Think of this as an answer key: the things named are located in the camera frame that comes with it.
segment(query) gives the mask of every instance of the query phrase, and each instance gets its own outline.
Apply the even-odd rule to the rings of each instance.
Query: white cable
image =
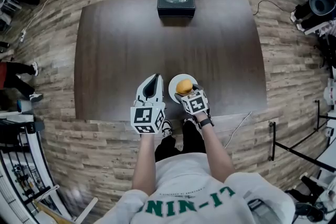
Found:
[[[46,0],[41,8],[41,10],[33,16],[33,18],[30,20],[30,22],[27,24],[27,26],[22,30],[22,32],[26,32],[30,24],[33,22],[33,20],[43,11],[44,7],[47,5],[49,0]]]
[[[49,0],[46,0],[45,2],[44,2],[44,5],[43,5],[43,7],[42,7],[42,9],[37,13],[37,14],[35,14],[35,16],[30,20],[30,22],[28,23],[28,25],[24,28],[24,30],[25,31],[27,31],[27,29],[28,29],[28,27],[29,27],[29,25],[32,23],[32,21],[42,12],[42,10],[44,9],[44,7],[46,6],[46,4],[48,3],[48,1]]]
[[[231,135],[231,137],[230,137],[230,140],[229,140],[229,142],[227,142],[226,143],[226,145],[225,145],[225,147],[224,148],[226,148],[228,145],[229,145],[229,143],[231,142],[231,140],[232,140],[232,137],[233,137],[233,135],[235,134],[235,132],[238,130],[238,128],[243,124],[243,122],[248,118],[248,116],[250,116],[251,115],[251,113],[252,113],[252,111],[241,121],[241,123],[240,123],[240,125],[238,125],[238,127],[233,131],[233,133],[232,133],[232,135]]]

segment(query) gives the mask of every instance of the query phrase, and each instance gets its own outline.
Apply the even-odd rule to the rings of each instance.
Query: dark wooden table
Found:
[[[183,117],[169,96],[177,74],[204,87],[211,115],[264,109],[263,55],[248,0],[195,0],[194,18],[157,15],[157,0],[108,0],[82,10],[75,58],[76,117],[129,120],[140,83],[164,80],[166,117]]]

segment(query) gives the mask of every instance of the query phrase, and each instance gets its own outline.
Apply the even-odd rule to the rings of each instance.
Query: black metal stand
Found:
[[[320,101],[319,100],[316,100],[315,103],[317,103],[318,105],[318,117],[317,117],[317,128],[315,128],[315,130],[310,133],[309,135],[307,135],[305,138],[303,138],[302,140],[300,140],[298,143],[296,143],[294,146],[292,147],[287,147],[287,146],[284,146],[282,144],[280,144],[279,142],[277,142],[276,140],[276,123],[275,122],[271,122],[269,124],[270,127],[273,127],[273,145],[272,145],[272,155],[268,157],[268,160],[269,161],[274,161],[274,158],[275,158],[275,146],[278,146],[278,147],[281,147],[287,151],[289,151],[290,153],[293,153],[313,164],[316,164],[318,166],[320,166],[321,168],[323,169],[326,169],[332,173],[334,173],[336,171],[336,168],[328,165],[328,164],[325,164],[323,162],[320,162],[316,159],[313,159],[313,158],[310,158],[308,156],[306,156],[305,154],[302,154],[300,152],[297,152],[295,150],[293,150],[293,148],[295,148],[296,146],[300,145],[303,141],[307,140],[309,137],[311,137],[314,133],[318,132],[319,129],[321,129],[326,123],[328,120],[336,120],[336,118],[334,117],[329,117],[329,116],[323,116],[323,115],[320,115]],[[322,125],[320,125],[320,119],[327,119]]]

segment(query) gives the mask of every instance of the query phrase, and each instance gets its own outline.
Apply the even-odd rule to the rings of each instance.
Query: black wrist strap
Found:
[[[201,122],[199,122],[199,123],[198,123],[198,127],[201,129],[204,125],[209,124],[209,123],[210,123],[212,126],[214,126],[213,123],[212,123],[212,120],[209,119],[209,118],[207,118],[207,119],[202,120]]]

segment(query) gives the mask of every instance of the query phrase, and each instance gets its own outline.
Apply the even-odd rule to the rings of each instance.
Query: sneaker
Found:
[[[41,101],[42,98],[43,98],[43,94],[40,94],[40,93],[33,93],[29,96],[29,99],[32,103]]]
[[[195,121],[194,121],[193,118],[188,118],[188,119],[184,119],[184,120],[183,120],[183,125],[184,125],[184,123],[186,123],[187,121],[191,121],[192,123],[195,124]]]
[[[298,30],[302,31],[302,32],[306,31],[306,30],[302,27],[301,24],[297,24],[297,25],[296,25],[296,28],[297,28]]]
[[[292,186],[291,188],[287,189],[285,191],[285,193],[289,193],[290,194],[290,191],[293,190],[293,189],[296,189],[296,185]]]
[[[301,180],[304,176],[308,176],[308,173],[307,172],[303,173],[302,175],[300,175],[299,179]]]
[[[162,123],[162,136],[163,136],[163,138],[166,138],[166,137],[172,135],[173,134],[172,129],[173,129],[173,126],[170,123],[170,121],[165,120]]]
[[[31,64],[31,66],[32,66],[33,69],[35,70],[35,74],[34,74],[34,76],[37,76],[37,75],[38,75],[37,62],[33,62],[33,63]]]
[[[295,22],[297,21],[297,19],[296,19],[296,17],[295,17],[295,12],[292,12],[292,13],[290,14],[290,20],[291,20],[293,23],[295,23]]]

